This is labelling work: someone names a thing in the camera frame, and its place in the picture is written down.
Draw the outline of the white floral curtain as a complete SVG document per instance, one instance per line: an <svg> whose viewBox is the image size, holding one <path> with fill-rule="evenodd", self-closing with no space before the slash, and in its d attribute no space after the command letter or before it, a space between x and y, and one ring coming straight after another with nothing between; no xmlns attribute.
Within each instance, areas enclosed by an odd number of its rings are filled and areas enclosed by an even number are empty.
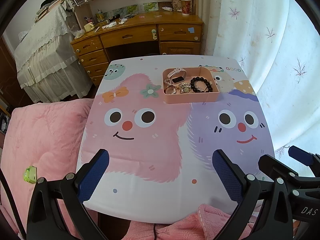
<svg viewBox="0 0 320 240"><path fill-rule="evenodd" d="M295 0L197 0L202 53L236 59L258 95L276 157L301 176L290 146L319 152L319 33Z"/></svg>

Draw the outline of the red patterned paper cup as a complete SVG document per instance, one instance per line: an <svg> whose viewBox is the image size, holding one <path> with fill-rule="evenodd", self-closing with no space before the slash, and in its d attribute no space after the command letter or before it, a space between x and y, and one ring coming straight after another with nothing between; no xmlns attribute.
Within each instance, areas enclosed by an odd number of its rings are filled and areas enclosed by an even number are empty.
<svg viewBox="0 0 320 240"><path fill-rule="evenodd" d="M183 16L188 16L191 11L191 0L180 0L181 1L181 11Z"/></svg>

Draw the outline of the gold rhinestone hair comb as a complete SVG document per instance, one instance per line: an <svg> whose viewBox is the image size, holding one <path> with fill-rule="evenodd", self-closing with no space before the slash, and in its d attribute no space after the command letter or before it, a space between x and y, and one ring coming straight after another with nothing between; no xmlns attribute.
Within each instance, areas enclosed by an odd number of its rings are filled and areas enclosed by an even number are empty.
<svg viewBox="0 0 320 240"><path fill-rule="evenodd" d="M189 83L180 83L178 85L178 90L180 94L188 94L193 92L193 89Z"/></svg>

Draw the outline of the white lace covered furniture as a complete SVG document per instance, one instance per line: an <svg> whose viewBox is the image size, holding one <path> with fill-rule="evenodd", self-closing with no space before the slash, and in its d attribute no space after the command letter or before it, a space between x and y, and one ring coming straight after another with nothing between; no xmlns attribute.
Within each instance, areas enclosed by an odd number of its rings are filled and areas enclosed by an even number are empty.
<svg viewBox="0 0 320 240"><path fill-rule="evenodd" d="M58 5L32 26L15 49L17 79L33 103L89 93L93 83L71 45L78 30L74 14Z"/></svg>

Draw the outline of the pink open tray box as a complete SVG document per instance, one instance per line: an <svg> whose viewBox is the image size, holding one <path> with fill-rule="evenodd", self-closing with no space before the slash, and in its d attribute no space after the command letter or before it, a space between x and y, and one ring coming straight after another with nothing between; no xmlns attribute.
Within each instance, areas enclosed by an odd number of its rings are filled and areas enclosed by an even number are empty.
<svg viewBox="0 0 320 240"><path fill-rule="evenodd" d="M163 71L164 101L168 104L214 102L220 91L205 67L171 68Z"/></svg>

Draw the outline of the white strap smartwatch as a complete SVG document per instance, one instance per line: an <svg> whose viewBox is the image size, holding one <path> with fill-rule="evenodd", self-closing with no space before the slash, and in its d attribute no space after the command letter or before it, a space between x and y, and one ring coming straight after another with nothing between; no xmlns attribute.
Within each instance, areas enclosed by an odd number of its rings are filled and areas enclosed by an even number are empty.
<svg viewBox="0 0 320 240"><path fill-rule="evenodd" d="M187 71L183 68L175 68L167 74L167 78L172 84L178 84L185 80Z"/></svg>

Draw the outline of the brown wooden door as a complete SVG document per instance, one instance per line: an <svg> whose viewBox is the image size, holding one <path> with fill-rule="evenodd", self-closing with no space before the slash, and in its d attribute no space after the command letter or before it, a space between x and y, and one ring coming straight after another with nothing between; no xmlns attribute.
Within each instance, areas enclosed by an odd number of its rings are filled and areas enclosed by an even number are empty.
<svg viewBox="0 0 320 240"><path fill-rule="evenodd" d="M0 57L1 98L12 108L32 105L33 102L31 98L29 98L25 90L20 87L17 79L15 60L2 36Z"/></svg>

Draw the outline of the green small object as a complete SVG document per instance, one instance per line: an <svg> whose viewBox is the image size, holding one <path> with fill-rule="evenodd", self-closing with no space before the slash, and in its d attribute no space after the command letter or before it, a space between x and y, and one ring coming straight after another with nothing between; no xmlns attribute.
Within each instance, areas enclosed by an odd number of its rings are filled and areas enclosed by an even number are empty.
<svg viewBox="0 0 320 240"><path fill-rule="evenodd" d="M23 174L23 180L35 184L37 182L37 168L35 166L29 166L25 169Z"/></svg>

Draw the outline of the white tube on desk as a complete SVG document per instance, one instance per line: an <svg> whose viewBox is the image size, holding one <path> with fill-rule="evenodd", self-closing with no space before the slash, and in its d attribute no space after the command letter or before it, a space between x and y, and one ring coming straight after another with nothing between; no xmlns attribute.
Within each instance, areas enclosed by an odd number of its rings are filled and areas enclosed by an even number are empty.
<svg viewBox="0 0 320 240"><path fill-rule="evenodd" d="M169 12L173 11L173 9L171 7L162 7L162 9L164 11L169 11Z"/></svg>

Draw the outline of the wooden desk with drawers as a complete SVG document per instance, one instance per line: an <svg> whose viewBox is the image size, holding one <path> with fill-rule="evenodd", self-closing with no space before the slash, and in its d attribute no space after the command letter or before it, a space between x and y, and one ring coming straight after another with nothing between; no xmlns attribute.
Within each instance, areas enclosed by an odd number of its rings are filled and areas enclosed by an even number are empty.
<svg viewBox="0 0 320 240"><path fill-rule="evenodd" d="M119 59L152 55L199 55L203 21L180 12L148 12L99 27L71 42L80 64L95 86L108 65Z"/></svg>

